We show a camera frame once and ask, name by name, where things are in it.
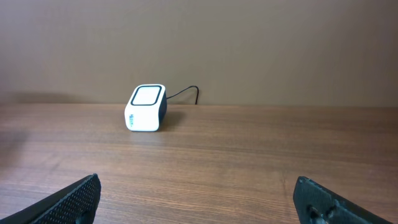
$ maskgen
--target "logo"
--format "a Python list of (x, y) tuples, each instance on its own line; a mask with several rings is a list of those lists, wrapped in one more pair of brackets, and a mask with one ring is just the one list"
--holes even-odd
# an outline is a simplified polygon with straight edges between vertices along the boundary
[(133, 114), (130, 114), (129, 120), (130, 120), (130, 127), (132, 127), (132, 123), (134, 121), (134, 115)]

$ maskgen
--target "wooden table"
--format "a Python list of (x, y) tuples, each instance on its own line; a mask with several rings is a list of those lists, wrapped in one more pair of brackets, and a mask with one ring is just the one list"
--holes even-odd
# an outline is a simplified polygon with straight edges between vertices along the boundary
[(155, 133), (123, 111), (0, 106), (0, 218), (97, 173), (95, 223), (299, 223), (305, 175), (398, 223), (398, 109), (169, 105)]

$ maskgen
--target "white top panel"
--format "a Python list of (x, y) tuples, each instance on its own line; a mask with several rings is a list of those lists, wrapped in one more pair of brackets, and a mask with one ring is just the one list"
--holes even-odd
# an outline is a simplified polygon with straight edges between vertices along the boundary
[(132, 103), (134, 105), (153, 105), (159, 94), (159, 86), (142, 86), (137, 90)]

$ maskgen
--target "black power cord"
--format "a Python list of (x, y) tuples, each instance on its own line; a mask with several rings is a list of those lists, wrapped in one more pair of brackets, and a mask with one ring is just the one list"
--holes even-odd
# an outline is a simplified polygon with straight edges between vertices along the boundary
[(167, 99), (170, 99), (170, 98), (172, 98), (172, 97), (175, 97), (175, 96), (177, 96), (178, 94), (182, 93), (183, 91), (185, 91), (185, 90), (187, 90), (187, 89), (189, 89), (189, 88), (196, 88), (196, 89), (197, 89), (197, 100), (195, 100), (195, 105), (197, 105), (197, 104), (198, 104), (198, 97), (199, 97), (199, 87), (197, 87), (197, 86), (195, 86), (195, 85), (189, 86), (189, 87), (187, 87), (187, 88), (185, 88), (185, 89), (179, 91), (178, 93), (176, 93), (176, 94), (174, 94), (174, 95), (172, 95), (172, 96), (167, 97)]

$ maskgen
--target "small white box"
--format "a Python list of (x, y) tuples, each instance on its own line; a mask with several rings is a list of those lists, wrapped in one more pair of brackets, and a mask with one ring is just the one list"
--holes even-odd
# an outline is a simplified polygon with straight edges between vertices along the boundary
[(139, 85), (124, 109), (124, 119), (130, 131), (156, 131), (166, 111), (166, 89), (163, 85)]

